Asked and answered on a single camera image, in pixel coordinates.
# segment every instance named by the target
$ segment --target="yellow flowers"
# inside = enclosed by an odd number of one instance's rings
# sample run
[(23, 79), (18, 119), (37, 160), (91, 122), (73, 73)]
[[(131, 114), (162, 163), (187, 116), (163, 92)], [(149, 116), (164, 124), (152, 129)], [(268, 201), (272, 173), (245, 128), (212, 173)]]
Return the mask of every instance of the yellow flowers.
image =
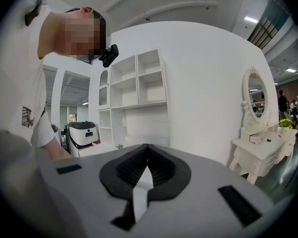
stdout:
[(289, 127), (290, 129), (293, 128), (294, 122), (290, 119), (282, 119), (279, 122), (281, 127)]

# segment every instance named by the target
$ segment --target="hair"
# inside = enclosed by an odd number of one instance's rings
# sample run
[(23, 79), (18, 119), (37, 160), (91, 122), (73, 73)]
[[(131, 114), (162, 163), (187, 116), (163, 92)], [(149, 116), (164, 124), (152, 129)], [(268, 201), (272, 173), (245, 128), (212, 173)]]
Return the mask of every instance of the hair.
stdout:
[[(76, 10), (80, 10), (80, 8), (73, 8), (73, 9), (66, 11), (65, 13), (76, 11)], [(100, 49), (94, 50), (94, 55), (101, 55), (107, 48), (107, 46), (106, 46), (106, 20), (96, 10), (93, 10), (93, 15), (94, 15), (94, 18), (99, 18), (99, 21), (100, 21), (99, 22), (99, 25), (100, 25), (100, 27), (99, 27)]]

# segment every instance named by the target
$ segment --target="white cabinet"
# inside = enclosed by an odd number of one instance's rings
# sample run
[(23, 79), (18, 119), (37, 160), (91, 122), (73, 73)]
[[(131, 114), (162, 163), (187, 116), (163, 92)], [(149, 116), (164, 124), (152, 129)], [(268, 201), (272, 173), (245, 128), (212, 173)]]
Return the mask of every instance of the white cabinet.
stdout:
[(101, 143), (111, 146), (124, 143), (169, 145), (164, 81), (164, 68), (158, 49), (111, 65), (107, 95), (104, 90), (104, 93), (100, 91), (99, 96)]

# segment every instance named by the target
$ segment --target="t-shirt print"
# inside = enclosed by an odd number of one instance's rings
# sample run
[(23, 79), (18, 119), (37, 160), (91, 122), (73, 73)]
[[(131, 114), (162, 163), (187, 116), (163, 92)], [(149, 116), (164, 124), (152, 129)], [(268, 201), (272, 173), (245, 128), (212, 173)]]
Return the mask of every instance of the t-shirt print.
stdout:
[(30, 109), (23, 106), (22, 108), (22, 126), (32, 128), (35, 117)]

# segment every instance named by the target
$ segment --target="ceiling light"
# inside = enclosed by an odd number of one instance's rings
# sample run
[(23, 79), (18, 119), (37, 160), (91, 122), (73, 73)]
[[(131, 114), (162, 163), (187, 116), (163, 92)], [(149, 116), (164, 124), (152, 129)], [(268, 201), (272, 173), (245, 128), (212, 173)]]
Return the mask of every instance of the ceiling light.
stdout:
[(254, 23), (256, 23), (256, 24), (257, 24), (257, 22), (258, 22), (258, 20), (253, 19), (253, 18), (249, 18), (249, 17), (245, 17), (244, 19), (245, 19), (245, 20), (248, 20), (248, 21), (251, 21), (251, 22), (254, 22)]
[(288, 71), (288, 72), (296, 72), (296, 70), (290, 69), (290, 68), (288, 68), (286, 71)]

